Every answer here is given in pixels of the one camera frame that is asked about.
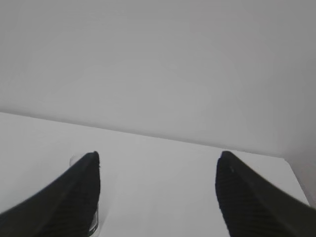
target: clear plastic cup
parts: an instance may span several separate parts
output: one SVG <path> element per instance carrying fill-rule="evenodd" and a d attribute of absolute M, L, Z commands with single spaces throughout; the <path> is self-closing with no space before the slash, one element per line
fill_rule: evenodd
<path fill-rule="evenodd" d="M 69 165 L 72 166 L 74 165 L 78 160 L 80 160 L 85 153 L 83 154 L 76 154 L 70 158 Z M 91 223 L 91 226 L 89 228 L 89 233 L 87 237 L 98 237 L 100 232 L 99 228 L 99 207 L 97 208 L 97 211 L 95 212 L 93 216 L 93 220 Z"/>

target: white table surface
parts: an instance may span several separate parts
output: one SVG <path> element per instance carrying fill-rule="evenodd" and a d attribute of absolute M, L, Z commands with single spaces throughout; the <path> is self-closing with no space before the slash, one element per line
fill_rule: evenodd
<path fill-rule="evenodd" d="M 73 154 L 101 159 L 101 237 L 228 237 L 215 194 L 222 149 L 0 113 L 0 212 L 39 191 Z M 235 152 L 308 203 L 281 158 Z"/>

